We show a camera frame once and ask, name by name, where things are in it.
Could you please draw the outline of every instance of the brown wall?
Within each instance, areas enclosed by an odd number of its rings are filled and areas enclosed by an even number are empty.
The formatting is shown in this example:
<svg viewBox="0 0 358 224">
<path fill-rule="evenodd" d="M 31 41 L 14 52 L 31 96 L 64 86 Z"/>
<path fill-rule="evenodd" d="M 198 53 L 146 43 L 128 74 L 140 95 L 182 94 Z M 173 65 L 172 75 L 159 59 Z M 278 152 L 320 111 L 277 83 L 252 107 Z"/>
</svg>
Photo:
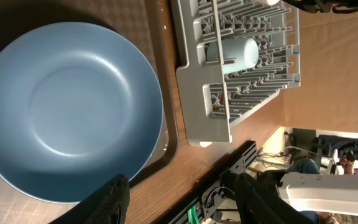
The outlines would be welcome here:
<svg viewBox="0 0 358 224">
<path fill-rule="evenodd" d="M 301 87 L 281 92 L 283 125 L 358 133 L 358 12 L 300 22 Z"/>
</svg>

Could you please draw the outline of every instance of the blue jeans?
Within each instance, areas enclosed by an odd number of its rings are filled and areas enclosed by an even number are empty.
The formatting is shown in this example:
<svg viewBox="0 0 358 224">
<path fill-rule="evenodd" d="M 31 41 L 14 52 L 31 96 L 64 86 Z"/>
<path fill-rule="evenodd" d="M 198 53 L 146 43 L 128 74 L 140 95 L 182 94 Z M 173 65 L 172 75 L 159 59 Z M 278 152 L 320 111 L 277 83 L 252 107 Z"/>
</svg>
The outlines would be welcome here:
<svg viewBox="0 0 358 224">
<path fill-rule="evenodd" d="M 320 174 L 319 169 L 314 161 L 309 158 L 297 160 L 290 168 L 288 172 L 299 172 L 301 174 Z M 302 211 L 304 216 L 310 218 L 315 223 L 319 222 L 319 216 L 314 211 Z"/>
</svg>

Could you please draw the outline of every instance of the blue plate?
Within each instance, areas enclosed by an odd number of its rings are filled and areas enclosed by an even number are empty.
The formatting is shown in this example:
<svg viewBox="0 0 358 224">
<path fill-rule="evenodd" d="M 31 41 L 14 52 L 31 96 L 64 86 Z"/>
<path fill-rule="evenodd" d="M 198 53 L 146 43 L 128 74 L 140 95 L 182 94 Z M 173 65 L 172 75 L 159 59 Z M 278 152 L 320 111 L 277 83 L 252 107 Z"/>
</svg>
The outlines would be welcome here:
<svg viewBox="0 0 358 224">
<path fill-rule="evenodd" d="M 51 202 L 79 202 L 116 174 L 133 178 L 160 136 L 157 77 L 128 40 L 63 22 L 0 53 L 0 176 Z"/>
</svg>

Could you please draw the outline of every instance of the table surface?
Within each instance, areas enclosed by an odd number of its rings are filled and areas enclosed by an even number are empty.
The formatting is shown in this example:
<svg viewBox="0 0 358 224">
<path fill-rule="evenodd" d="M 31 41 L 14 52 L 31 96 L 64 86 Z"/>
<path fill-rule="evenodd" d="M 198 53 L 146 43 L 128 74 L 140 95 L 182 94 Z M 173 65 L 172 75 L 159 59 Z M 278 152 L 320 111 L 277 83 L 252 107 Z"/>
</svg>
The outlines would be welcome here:
<svg viewBox="0 0 358 224">
<path fill-rule="evenodd" d="M 232 143 L 214 143 L 207 148 L 189 145 L 175 76 L 178 61 L 169 0 L 158 0 L 158 8 L 177 116 L 178 151 L 168 166 L 131 189 L 126 223 L 153 223 L 158 220 L 179 202 L 218 160 L 225 160 L 225 156 L 230 155 L 243 142 L 253 140 L 256 141 L 257 147 L 262 146 L 280 127 L 283 117 L 282 95 L 279 95 L 232 129 Z"/>
</svg>

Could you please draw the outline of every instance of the dish rack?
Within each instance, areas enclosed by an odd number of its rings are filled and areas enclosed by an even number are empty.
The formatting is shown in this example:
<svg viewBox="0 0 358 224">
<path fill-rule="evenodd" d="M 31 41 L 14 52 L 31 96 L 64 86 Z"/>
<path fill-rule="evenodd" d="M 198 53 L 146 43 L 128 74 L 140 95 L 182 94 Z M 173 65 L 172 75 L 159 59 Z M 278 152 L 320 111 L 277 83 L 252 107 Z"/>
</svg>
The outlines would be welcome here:
<svg viewBox="0 0 358 224">
<path fill-rule="evenodd" d="M 172 0 L 180 62 L 177 82 L 186 136 L 193 146 L 231 142 L 230 129 L 275 98 L 300 86 L 298 9 L 284 2 L 266 6 L 250 0 Z M 223 74 L 222 39 L 253 38 L 254 68 Z M 207 61 L 217 42 L 218 61 Z"/>
</svg>

